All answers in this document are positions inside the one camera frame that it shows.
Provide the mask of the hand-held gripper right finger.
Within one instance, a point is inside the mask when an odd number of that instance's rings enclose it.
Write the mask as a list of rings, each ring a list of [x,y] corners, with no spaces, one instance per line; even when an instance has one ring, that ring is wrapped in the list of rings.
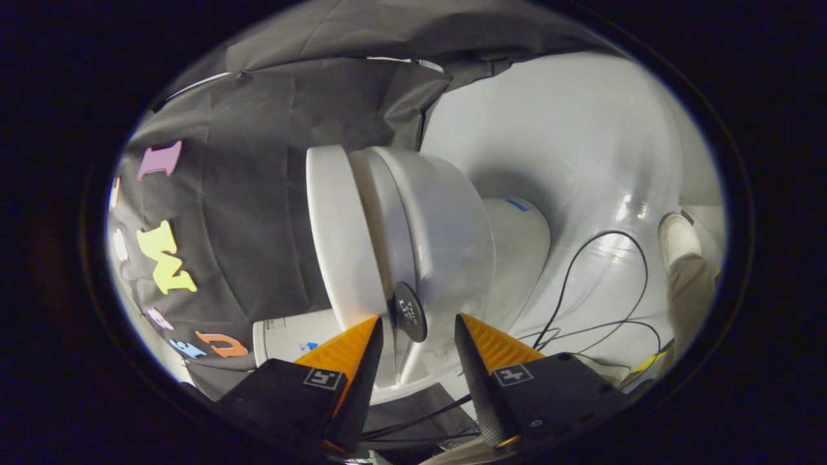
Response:
[[[529,452],[575,438],[629,399],[570,353],[546,356],[467,314],[454,342],[485,445]]]

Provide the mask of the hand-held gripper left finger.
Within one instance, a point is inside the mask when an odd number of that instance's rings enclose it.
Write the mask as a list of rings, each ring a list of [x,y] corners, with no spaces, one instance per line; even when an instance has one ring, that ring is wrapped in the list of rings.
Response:
[[[372,316],[294,362],[269,359],[216,406],[292,454],[347,456],[360,441],[383,346],[383,321]]]

